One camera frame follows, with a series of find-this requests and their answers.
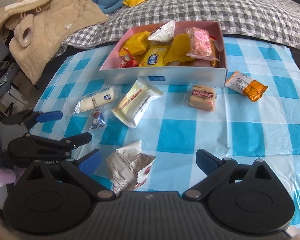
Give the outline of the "beige fleece jacket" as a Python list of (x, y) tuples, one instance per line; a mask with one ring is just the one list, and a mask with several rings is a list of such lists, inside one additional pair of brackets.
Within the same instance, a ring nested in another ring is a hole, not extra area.
[(92, 0), (17, 0), (0, 8), (0, 40), (14, 33), (9, 50), (35, 85), (66, 38), (107, 20)]

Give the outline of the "dark red candy packet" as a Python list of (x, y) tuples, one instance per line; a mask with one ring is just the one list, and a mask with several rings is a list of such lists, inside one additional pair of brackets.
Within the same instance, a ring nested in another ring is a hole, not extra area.
[(138, 67), (139, 63), (136, 61), (134, 56), (129, 54), (125, 55), (120, 62), (120, 68), (134, 68)]

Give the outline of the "cream white cake packet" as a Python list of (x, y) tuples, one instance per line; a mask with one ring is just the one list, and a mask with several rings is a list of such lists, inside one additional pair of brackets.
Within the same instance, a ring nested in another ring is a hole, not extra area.
[(162, 95), (161, 90), (138, 77), (128, 93), (111, 111), (123, 124), (134, 129), (137, 128), (150, 102)]

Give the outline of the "brown beef biscuit pack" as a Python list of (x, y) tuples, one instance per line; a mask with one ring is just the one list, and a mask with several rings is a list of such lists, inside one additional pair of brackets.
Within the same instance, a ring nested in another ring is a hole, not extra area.
[(214, 112), (216, 98), (217, 94), (214, 88), (205, 85), (190, 85), (184, 96), (183, 105)]

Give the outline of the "small blue white candy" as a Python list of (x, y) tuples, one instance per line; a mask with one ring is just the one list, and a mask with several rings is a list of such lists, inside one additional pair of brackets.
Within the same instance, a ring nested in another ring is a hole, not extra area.
[(95, 130), (95, 129), (102, 129), (102, 128), (106, 128), (107, 124), (104, 120), (103, 117), (103, 108), (102, 107), (98, 107), (96, 109), (94, 109), (92, 111), (92, 123), (90, 126), (90, 130)]

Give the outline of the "blue checkered tablecloth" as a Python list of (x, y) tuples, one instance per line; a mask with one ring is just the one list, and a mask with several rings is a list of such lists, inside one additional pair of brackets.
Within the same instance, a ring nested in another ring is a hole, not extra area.
[(104, 158), (136, 141), (156, 157), (140, 191), (184, 192), (204, 178), (195, 153), (203, 148), (220, 158), (250, 164), (264, 159), (295, 203), (291, 224), (300, 228), (300, 70), (291, 51), (271, 43), (225, 38), (228, 72), (240, 71), (266, 85), (257, 102), (230, 89), (217, 90), (213, 112), (183, 106), (185, 86), (161, 86), (139, 125), (130, 129), (111, 111), (107, 125), (74, 150), (80, 158), (98, 149)]

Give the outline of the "white nut kernels packet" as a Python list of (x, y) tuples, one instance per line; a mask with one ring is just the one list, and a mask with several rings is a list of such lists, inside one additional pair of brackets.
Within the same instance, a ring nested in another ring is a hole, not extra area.
[(156, 156), (143, 153), (141, 140), (116, 149), (106, 159), (114, 193), (119, 196), (142, 186), (155, 159)]

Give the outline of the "grey checkered quilt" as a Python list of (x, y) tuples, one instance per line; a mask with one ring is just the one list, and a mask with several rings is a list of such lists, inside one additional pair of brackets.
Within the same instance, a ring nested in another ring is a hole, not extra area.
[(170, 20), (217, 21), (224, 34), (237, 34), (300, 49), (300, 4), (292, 0), (147, 0), (124, 6), (104, 24), (83, 28), (66, 38), (68, 46), (94, 48), (118, 41), (132, 27)]

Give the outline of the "orange white snack packet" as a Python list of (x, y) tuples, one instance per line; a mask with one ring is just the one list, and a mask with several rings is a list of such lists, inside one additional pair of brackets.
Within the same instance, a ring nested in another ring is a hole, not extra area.
[(225, 87), (246, 96), (251, 102), (259, 100), (268, 89), (268, 86), (239, 71), (235, 71), (226, 80)]

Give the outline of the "large yellow snack pack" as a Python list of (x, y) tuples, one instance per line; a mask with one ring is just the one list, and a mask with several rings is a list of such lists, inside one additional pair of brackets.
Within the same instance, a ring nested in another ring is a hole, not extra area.
[(179, 34), (174, 37), (170, 49), (164, 57), (164, 64), (170, 62), (190, 62), (195, 58), (187, 56), (190, 51), (190, 38), (188, 34)]

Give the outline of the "yellow blue label snack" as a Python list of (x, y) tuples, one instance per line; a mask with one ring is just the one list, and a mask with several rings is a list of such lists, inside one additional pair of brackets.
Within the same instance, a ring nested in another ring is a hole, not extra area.
[(164, 67), (164, 58), (167, 55), (170, 46), (150, 46), (139, 67)]

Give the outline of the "white cream roll packet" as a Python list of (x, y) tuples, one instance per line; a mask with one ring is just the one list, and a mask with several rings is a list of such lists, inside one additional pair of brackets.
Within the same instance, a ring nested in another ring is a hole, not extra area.
[(74, 114), (83, 113), (102, 107), (116, 99), (116, 92), (113, 86), (90, 93), (79, 99), (74, 109)]

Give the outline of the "yellow pillow snack pack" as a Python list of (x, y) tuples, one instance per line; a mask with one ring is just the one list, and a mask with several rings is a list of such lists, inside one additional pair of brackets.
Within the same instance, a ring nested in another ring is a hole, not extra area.
[(119, 56), (126, 56), (127, 52), (132, 56), (144, 54), (150, 45), (150, 41), (148, 40), (150, 34), (149, 31), (143, 31), (132, 35), (119, 51)]

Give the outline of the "silver pink open box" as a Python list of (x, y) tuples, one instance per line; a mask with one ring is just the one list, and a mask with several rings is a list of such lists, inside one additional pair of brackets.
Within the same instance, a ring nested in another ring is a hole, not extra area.
[(224, 87), (228, 68), (220, 26), (215, 21), (170, 21), (132, 27), (100, 72), (109, 85), (141, 77), (157, 85)]

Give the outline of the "pink rice cracker pack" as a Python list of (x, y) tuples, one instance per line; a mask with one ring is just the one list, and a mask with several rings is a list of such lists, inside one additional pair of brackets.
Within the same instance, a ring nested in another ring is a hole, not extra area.
[(186, 33), (190, 41), (190, 50), (186, 56), (207, 61), (218, 61), (215, 39), (205, 29), (189, 27)]

